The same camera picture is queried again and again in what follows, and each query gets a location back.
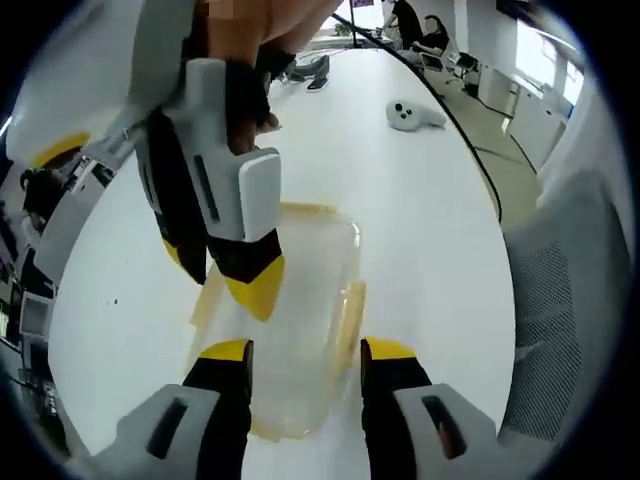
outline office chair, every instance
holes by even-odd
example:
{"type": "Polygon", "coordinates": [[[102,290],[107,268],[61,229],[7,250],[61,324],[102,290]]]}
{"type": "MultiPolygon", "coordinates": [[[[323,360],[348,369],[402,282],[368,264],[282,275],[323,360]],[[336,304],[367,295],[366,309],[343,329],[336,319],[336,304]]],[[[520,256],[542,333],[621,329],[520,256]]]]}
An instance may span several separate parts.
{"type": "Polygon", "coordinates": [[[505,242],[516,342],[498,439],[533,472],[596,393],[623,325],[631,263],[616,212],[589,173],[505,242]]]}
{"type": "Polygon", "coordinates": [[[445,84],[449,85],[455,81],[464,82],[467,73],[475,70],[478,66],[478,60],[468,53],[460,52],[453,38],[449,39],[447,48],[441,55],[433,55],[427,52],[420,52],[420,61],[424,71],[447,73],[452,78],[448,79],[445,84]]]}

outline table surface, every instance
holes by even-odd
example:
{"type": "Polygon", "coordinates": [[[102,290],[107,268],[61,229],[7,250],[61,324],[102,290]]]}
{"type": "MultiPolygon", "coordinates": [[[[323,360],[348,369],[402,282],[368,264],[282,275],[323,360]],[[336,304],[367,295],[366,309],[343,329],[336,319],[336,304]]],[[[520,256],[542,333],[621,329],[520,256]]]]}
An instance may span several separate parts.
{"type": "MultiPolygon", "coordinates": [[[[500,426],[514,357],[514,306],[500,225],[481,173],[455,127],[403,133],[385,105],[439,108],[384,52],[331,57],[329,83],[274,84],[283,128],[259,138],[282,155],[282,199],[339,207],[360,226],[368,284],[363,335],[413,347],[434,383],[446,382],[500,426]]],[[[59,395],[89,451],[167,383],[180,383],[199,287],[166,254],[135,157],[85,224],[67,264],[50,331],[59,395]]],[[[250,436],[245,478],[265,472],[368,478],[358,372],[345,400],[303,441],[250,436]]]]}

